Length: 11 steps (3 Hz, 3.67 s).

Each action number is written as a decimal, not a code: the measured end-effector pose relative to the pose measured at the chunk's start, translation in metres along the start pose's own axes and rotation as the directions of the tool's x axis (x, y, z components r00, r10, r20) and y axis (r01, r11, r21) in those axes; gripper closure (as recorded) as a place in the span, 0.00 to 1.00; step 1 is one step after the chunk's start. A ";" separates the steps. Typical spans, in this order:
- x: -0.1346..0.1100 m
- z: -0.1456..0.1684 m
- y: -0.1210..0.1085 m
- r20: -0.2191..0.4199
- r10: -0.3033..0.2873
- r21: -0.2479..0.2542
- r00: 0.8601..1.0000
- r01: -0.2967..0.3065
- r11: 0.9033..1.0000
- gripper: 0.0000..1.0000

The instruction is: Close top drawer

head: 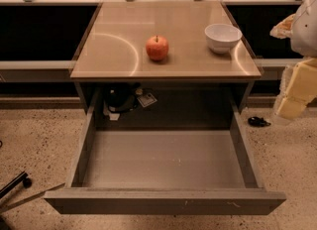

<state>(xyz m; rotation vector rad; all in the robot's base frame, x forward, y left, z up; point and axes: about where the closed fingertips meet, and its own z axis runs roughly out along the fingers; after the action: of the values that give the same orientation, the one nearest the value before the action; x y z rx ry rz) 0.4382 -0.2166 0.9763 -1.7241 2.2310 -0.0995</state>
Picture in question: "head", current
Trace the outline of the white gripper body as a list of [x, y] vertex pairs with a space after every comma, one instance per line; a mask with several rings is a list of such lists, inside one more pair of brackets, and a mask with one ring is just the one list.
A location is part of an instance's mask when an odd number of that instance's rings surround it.
[[317, 0], [304, 0], [292, 22], [291, 48], [305, 57], [317, 57]]

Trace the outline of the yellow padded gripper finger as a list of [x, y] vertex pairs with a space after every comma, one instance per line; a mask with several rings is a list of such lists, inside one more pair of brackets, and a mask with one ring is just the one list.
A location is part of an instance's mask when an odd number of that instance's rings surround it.
[[280, 92], [273, 105], [275, 121], [292, 121], [317, 97], [317, 58], [288, 65], [282, 73]]

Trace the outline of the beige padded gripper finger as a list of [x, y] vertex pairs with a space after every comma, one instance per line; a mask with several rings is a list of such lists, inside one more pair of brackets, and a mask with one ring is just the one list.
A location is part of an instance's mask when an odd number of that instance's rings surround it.
[[272, 37], [286, 39], [292, 36], [292, 23], [295, 15], [291, 14], [275, 25], [269, 32]]

